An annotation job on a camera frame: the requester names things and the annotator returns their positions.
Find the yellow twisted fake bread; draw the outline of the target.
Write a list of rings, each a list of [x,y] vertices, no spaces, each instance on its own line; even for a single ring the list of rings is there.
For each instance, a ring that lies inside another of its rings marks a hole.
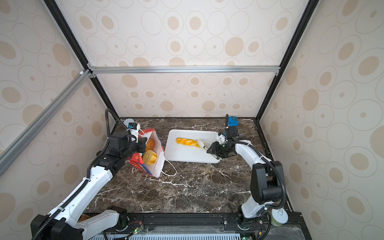
[[[185,138],[177,138],[176,143],[180,145],[185,145],[189,147],[197,147],[200,148],[197,144],[197,140],[185,139]]]

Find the brown round fake bun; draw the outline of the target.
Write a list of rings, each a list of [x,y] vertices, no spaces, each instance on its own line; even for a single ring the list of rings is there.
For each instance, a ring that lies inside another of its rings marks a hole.
[[[146,151],[152,151],[156,146],[154,139],[148,139],[146,143]]]

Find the yellow ring fake bread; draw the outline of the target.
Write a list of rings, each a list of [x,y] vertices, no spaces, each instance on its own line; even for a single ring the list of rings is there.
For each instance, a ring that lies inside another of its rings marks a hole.
[[[146,151],[142,156],[145,165],[154,165],[158,159],[157,153],[154,151]]]

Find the red paper gift bag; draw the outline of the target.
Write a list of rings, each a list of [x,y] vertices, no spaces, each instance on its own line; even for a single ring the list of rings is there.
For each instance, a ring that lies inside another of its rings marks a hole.
[[[129,159],[129,163],[136,169],[155,178],[161,174],[167,177],[174,177],[177,174],[176,168],[165,159],[164,148],[154,129],[139,130],[139,137],[147,138],[146,148],[143,154],[136,153]],[[169,175],[163,172],[164,163],[168,162],[174,169],[174,174]]]

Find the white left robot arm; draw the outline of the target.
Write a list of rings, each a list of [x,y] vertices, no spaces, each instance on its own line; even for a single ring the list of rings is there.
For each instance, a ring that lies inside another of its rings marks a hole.
[[[122,212],[107,210],[88,221],[79,219],[97,193],[118,173],[127,159],[146,150],[146,137],[131,131],[117,131],[107,136],[99,155],[89,164],[81,183],[47,215],[37,215],[31,222],[34,240],[86,240],[118,225]]]

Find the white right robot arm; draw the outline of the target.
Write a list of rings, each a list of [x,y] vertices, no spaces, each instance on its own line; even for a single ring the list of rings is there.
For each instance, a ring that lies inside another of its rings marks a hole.
[[[219,160],[234,154],[239,155],[252,169],[251,196],[241,206],[243,218],[256,218],[269,210],[284,207],[287,201],[287,188],[282,164],[264,156],[246,136],[238,133],[237,127],[227,126],[225,132],[209,147],[201,140],[197,140],[197,146]]]

